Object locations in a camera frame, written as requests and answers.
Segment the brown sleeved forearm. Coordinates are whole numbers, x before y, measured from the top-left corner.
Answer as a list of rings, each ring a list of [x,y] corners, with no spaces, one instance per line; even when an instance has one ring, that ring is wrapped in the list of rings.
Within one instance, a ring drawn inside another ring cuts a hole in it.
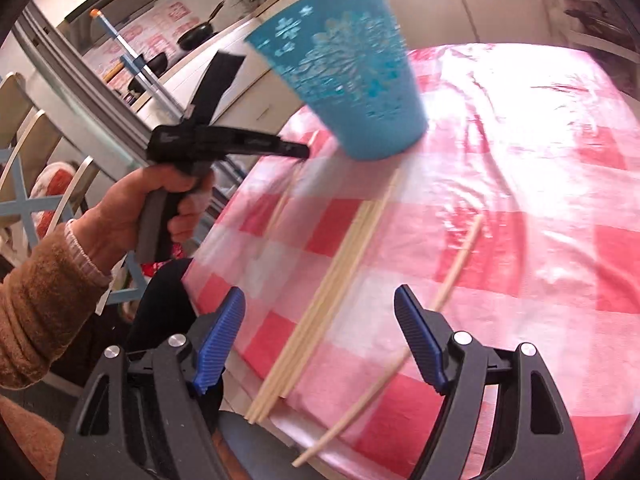
[[[111,283],[72,225],[57,226],[1,283],[3,388],[24,389],[46,376]]]

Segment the person left hand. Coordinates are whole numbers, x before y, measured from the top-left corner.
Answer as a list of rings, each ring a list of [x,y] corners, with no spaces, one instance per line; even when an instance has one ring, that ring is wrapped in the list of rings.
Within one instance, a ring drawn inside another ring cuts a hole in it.
[[[175,243],[188,240],[208,207],[214,174],[190,177],[170,165],[134,170],[117,181],[102,200],[65,227],[67,245],[82,272],[104,281],[114,265],[136,248],[146,198],[154,191],[183,194],[177,212],[168,220]]]

